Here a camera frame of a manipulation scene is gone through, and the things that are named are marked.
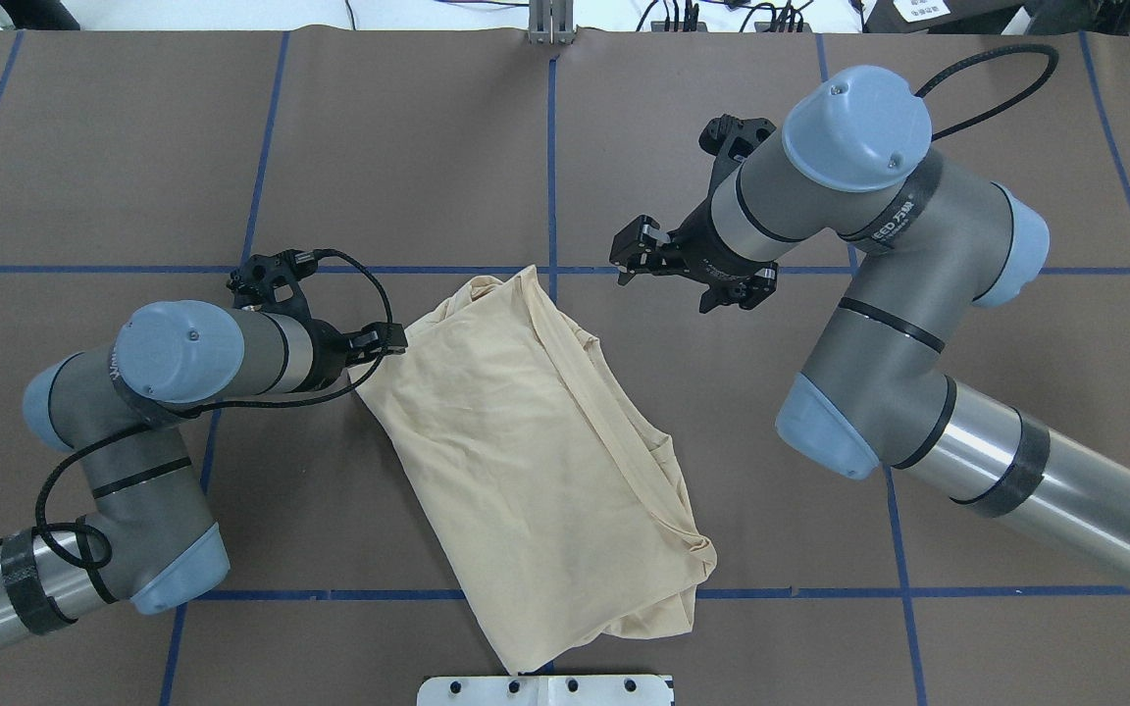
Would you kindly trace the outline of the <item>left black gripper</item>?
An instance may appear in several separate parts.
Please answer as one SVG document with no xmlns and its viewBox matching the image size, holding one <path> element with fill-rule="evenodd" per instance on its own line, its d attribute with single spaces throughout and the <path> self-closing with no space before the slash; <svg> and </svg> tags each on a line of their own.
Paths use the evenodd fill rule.
<svg viewBox="0 0 1130 706">
<path fill-rule="evenodd" d="M 400 356 L 408 347 L 405 326 L 363 326 L 355 333 L 344 333 L 323 319 L 311 319 L 308 335 L 313 345 L 313 363 L 308 371 L 308 390 L 332 387 L 349 365 L 367 365 L 384 356 Z"/>
</svg>

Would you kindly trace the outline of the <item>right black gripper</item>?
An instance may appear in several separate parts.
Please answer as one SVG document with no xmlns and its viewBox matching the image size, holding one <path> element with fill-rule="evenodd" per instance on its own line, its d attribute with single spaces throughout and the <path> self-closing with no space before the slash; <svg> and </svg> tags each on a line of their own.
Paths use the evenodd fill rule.
<svg viewBox="0 0 1130 706">
<path fill-rule="evenodd" d="M 609 253 L 610 263 L 618 269 L 616 284 L 628 285 L 636 276 L 690 278 L 705 285 L 699 295 L 702 314 L 732 305 L 754 310 L 776 291 L 779 265 L 750 261 L 728 247 L 710 218 L 707 202 L 695 206 L 663 244 L 664 232 L 650 216 L 637 216 L 623 227 Z M 662 258 L 649 258 L 660 247 Z"/>
</svg>

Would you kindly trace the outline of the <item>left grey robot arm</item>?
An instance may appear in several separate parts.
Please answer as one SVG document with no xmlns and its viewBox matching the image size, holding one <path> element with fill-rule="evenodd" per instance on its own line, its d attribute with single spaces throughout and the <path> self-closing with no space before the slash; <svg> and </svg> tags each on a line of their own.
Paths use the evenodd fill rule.
<svg viewBox="0 0 1130 706">
<path fill-rule="evenodd" d="M 346 367 L 405 347 L 392 321 L 341 334 L 282 312 L 157 300 L 113 343 L 41 372 L 24 419 L 63 469 L 81 467 L 95 509 L 53 523 L 40 497 L 31 528 L 0 539 L 0 650 L 121 600 L 157 615 L 216 589 L 231 563 L 180 425 L 243 398 L 314 406 Z"/>
</svg>

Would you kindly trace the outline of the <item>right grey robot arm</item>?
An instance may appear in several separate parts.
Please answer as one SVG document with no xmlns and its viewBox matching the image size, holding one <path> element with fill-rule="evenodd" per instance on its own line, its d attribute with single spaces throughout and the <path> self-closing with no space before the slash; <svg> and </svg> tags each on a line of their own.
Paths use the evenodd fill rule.
<svg viewBox="0 0 1130 706">
<path fill-rule="evenodd" d="M 776 289 L 781 256 L 837 233 L 860 251 L 859 269 L 780 408 L 780 437 L 851 479 L 906 470 L 1130 589 L 1130 470 L 938 371 L 967 310 L 999 307 L 1035 280 L 1050 230 L 932 142 L 904 77 L 843 69 L 783 124 L 710 121 L 703 201 L 673 229 L 633 219 L 610 263 L 621 284 L 703 284 L 699 312 L 753 310 Z"/>
</svg>

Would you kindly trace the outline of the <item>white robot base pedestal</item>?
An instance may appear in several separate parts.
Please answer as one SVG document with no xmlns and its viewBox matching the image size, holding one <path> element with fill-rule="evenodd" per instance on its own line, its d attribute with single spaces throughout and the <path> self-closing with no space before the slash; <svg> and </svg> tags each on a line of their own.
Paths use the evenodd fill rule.
<svg viewBox="0 0 1130 706">
<path fill-rule="evenodd" d="M 671 676 L 431 678 L 417 705 L 676 705 Z"/>
</svg>

